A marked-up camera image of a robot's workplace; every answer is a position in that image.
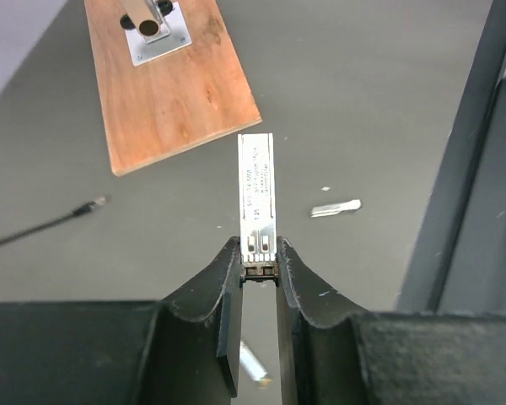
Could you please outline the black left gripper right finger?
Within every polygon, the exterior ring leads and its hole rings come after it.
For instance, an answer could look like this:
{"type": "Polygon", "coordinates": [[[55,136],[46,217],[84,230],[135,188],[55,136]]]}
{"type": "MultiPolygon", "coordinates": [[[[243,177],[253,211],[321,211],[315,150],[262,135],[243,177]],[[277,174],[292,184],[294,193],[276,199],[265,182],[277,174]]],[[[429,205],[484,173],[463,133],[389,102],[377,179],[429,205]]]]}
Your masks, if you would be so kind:
{"type": "Polygon", "coordinates": [[[506,315],[370,311],[277,241],[286,404],[506,404],[506,315]]]}

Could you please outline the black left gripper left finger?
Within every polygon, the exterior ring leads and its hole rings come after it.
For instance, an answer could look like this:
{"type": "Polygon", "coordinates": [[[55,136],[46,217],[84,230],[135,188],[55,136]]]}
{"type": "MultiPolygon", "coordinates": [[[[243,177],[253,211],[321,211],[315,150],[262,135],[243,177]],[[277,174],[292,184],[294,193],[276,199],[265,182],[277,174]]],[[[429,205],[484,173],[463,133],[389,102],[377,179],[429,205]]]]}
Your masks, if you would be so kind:
{"type": "Polygon", "coordinates": [[[228,404],[241,305],[236,238],[162,300],[0,303],[0,404],[228,404]]]}

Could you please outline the brown SFP module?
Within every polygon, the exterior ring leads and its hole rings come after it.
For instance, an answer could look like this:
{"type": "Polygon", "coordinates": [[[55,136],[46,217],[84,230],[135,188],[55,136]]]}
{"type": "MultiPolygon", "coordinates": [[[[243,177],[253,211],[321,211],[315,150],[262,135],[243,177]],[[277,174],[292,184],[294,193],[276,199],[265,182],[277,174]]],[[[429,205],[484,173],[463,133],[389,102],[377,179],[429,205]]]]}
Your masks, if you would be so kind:
{"type": "Polygon", "coordinates": [[[273,135],[238,136],[241,281],[278,282],[273,135]]]}

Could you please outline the wooden board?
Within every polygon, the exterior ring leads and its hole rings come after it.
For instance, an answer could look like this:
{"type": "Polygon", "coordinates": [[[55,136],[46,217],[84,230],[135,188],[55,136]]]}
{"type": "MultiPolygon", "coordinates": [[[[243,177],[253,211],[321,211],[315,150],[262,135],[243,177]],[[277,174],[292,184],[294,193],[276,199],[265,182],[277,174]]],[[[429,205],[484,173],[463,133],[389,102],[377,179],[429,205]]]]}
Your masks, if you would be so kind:
{"type": "Polygon", "coordinates": [[[85,3],[102,117],[116,176],[261,122],[218,5],[179,1],[180,49],[132,56],[117,1],[85,3]]]}

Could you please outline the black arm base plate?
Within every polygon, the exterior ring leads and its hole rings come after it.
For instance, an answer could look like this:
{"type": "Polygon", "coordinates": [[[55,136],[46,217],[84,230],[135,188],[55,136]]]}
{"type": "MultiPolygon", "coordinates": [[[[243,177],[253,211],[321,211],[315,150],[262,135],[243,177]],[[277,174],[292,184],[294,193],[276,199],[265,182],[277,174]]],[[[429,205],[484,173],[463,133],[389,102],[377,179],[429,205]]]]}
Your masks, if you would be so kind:
{"type": "Polygon", "coordinates": [[[506,312],[506,1],[490,7],[396,307],[506,312]]]}

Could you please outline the metal post with bracket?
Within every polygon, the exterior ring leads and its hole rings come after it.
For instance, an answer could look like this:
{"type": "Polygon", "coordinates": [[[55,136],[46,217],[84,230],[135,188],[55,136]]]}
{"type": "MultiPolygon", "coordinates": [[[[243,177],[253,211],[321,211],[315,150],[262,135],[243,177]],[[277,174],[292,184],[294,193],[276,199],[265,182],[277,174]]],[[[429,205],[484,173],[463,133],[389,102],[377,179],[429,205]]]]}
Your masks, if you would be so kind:
{"type": "Polygon", "coordinates": [[[120,4],[125,11],[120,26],[134,67],[192,44],[177,1],[121,0],[120,4]]]}

